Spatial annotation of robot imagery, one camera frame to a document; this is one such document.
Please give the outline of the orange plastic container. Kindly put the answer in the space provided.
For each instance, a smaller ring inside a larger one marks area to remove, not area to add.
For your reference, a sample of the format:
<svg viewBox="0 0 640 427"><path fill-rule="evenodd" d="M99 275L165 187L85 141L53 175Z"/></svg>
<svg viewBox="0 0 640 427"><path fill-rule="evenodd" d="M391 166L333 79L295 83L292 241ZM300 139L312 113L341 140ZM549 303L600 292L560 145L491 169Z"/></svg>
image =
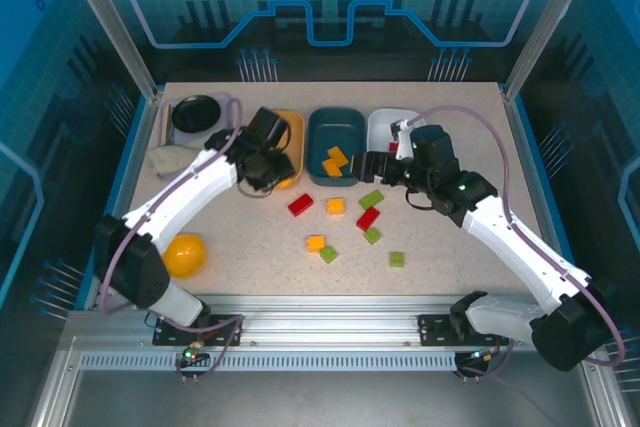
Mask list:
<svg viewBox="0 0 640 427"><path fill-rule="evenodd" d="M302 116L293 111L260 108L243 131L252 153L243 163L246 182L256 191L270 192L269 177L276 172L290 173L291 178L279 184L276 190L292 188L299 180L303 166L305 124ZM279 168L279 154L286 154L295 170Z"/></svg>

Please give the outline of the white plastic container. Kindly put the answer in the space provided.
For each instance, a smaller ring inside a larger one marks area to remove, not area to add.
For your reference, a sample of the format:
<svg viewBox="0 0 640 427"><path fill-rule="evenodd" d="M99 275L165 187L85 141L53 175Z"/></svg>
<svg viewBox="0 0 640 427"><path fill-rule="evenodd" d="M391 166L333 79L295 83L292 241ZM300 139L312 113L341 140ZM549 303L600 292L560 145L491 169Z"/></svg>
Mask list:
<svg viewBox="0 0 640 427"><path fill-rule="evenodd" d="M384 160L380 163L379 167L384 169L384 177L387 173L387 167L385 165L385 159L388 158L391 161L395 160L395 153L389 151L389 144L393 141L390 125L395 121L406 119L412 120L417 117L418 113L412 110L400 109L400 108L380 108L373 111L368 117L368 132L367 132L367 150L384 153ZM423 119L418 120L412 125L413 129L425 126L426 122ZM400 161L402 164L410 163L412 159L405 159Z"/></svg>

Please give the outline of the teal plastic container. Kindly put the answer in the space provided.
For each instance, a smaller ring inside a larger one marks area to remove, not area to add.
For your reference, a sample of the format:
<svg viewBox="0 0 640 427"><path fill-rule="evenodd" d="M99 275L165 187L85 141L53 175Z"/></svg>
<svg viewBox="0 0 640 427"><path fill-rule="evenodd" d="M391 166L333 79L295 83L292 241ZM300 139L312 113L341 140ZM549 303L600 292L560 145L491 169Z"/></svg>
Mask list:
<svg viewBox="0 0 640 427"><path fill-rule="evenodd" d="M307 125L305 165L311 180L324 187L351 187L357 180L350 166L342 167L342 177L330 177L322 163L329 150L338 147L350 161L366 149L367 124L364 115L347 107L322 107L313 111Z"/></svg>

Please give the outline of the black plate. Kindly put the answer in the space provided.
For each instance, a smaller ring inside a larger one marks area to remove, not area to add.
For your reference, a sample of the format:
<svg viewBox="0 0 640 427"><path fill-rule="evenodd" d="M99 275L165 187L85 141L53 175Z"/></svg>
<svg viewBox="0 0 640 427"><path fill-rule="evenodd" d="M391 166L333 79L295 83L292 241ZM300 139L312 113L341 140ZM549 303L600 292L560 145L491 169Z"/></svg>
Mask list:
<svg viewBox="0 0 640 427"><path fill-rule="evenodd" d="M213 127L221 117L220 104L206 95L189 96L172 110L171 122L184 133L199 133Z"/></svg>

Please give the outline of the lavender tray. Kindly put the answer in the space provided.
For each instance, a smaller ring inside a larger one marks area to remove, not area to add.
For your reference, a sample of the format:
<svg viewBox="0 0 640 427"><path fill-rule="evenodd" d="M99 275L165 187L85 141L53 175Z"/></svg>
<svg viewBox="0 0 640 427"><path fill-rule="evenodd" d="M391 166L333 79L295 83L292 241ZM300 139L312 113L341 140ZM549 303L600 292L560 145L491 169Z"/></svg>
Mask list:
<svg viewBox="0 0 640 427"><path fill-rule="evenodd" d="M221 117L219 121L210 129L199 133L184 133L174 128L171 122L173 107L181 100L194 95L206 95L214 98L221 107ZM224 92L209 94L194 94L183 97L170 98L159 110L159 132L157 135L157 146L180 145L197 148L201 150L205 142L214 134L222 130L233 129L235 126L235 114L230 105L231 96Z"/></svg>

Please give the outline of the beige cloth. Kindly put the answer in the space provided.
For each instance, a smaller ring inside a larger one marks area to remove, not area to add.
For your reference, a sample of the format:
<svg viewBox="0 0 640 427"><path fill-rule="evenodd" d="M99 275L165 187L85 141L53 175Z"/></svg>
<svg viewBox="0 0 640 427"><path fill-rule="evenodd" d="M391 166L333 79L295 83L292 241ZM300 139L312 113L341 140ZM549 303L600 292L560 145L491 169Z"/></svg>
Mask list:
<svg viewBox="0 0 640 427"><path fill-rule="evenodd" d="M185 170L199 155L200 150L188 146L164 145L146 152L146 158L158 177L176 175Z"/></svg>

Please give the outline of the yellow bowl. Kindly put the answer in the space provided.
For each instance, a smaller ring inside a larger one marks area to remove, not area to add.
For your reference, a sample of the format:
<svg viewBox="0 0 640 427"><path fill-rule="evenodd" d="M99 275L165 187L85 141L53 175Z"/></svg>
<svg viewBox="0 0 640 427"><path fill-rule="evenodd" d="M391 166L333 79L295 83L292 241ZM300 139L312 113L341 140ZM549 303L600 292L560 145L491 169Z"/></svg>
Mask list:
<svg viewBox="0 0 640 427"><path fill-rule="evenodd" d="M194 234L179 234L162 255L171 277L189 278L198 274L207 260L204 241Z"/></svg>

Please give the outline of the small controller board with LED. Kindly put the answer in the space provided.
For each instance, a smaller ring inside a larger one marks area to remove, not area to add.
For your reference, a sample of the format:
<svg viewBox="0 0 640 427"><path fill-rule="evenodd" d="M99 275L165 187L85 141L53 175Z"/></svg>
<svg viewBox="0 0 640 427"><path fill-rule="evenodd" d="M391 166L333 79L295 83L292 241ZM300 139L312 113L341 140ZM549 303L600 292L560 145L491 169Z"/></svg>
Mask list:
<svg viewBox="0 0 640 427"><path fill-rule="evenodd" d="M204 346L205 343L201 340L191 342L178 356L176 360L176 367L179 369L185 369L204 366L210 359L210 355L208 353L202 352Z"/></svg>
<svg viewBox="0 0 640 427"><path fill-rule="evenodd" d="M484 375L488 372L493 357L491 350L461 352L455 356L455 365L464 375Z"/></svg>

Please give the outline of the aluminium side rail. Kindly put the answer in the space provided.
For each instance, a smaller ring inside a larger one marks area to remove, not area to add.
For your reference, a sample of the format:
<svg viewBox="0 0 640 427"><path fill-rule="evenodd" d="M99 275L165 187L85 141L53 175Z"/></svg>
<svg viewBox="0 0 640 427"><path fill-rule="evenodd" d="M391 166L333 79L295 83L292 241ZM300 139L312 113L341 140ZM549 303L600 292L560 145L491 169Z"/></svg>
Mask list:
<svg viewBox="0 0 640 427"><path fill-rule="evenodd" d="M140 98L107 198L104 214L123 214L128 211L159 106L159 100L147 100L144 96ZM96 289L99 287L95 277L95 257L95 247L92 247L75 300L76 311L91 309L94 304Z"/></svg>
<svg viewBox="0 0 640 427"><path fill-rule="evenodd" d="M504 105L539 235L558 254L574 264L575 258L524 103L517 95L514 100L505 100Z"/></svg>

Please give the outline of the wide aluminium frame rail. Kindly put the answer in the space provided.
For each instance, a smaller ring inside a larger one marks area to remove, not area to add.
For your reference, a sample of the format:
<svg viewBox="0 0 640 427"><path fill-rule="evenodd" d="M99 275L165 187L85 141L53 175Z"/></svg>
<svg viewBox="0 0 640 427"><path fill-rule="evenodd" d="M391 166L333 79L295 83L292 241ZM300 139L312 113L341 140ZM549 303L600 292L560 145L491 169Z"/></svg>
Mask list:
<svg viewBox="0 0 640 427"><path fill-rule="evenodd" d="M417 317L448 314L462 296L204 295L220 314L244 316L239 351L376 351L420 347ZM145 313L125 309L69 314L60 350L143 351L153 348Z"/></svg>

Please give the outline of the aluminium frame post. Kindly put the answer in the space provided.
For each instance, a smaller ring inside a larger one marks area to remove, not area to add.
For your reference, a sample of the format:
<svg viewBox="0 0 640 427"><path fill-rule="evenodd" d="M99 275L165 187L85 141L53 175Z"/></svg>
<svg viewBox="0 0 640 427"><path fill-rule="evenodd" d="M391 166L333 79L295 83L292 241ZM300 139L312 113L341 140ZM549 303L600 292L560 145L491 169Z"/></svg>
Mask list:
<svg viewBox="0 0 640 427"><path fill-rule="evenodd" d="M504 87L506 101L514 101L532 73L573 0L549 0L524 45Z"/></svg>
<svg viewBox="0 0 640 427"><path fill-rule="evenodd" d="M147 100L158 95L156 83L147 69L112 0L86 0L111 41L137 88Z"/></svg>

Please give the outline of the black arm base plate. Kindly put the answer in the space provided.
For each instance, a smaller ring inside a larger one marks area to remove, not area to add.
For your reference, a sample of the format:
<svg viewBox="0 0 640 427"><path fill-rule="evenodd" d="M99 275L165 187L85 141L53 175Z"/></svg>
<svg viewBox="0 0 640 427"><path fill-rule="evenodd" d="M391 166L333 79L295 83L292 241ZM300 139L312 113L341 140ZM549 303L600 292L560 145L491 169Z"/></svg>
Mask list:
<svg viewBox="0 0 640 427"><path fill-rule="evenodd" d="M417 317L419 340L422 347L506 347L509 340L492 334L480 334L474 330L459 334L445 314L424 314Z"/></svg>
<svg viewBox="0 0 640 427"><path fill-rule="evenodd" d="M242 324L235 327L235 322L229 322L223 328L207 333L190 333L177 329L165 321L157 320L152 344L154 346L187 347L196 341L202 341L207 347L223 347L229 336L230 345L239 346L242 334Z"/></svg>

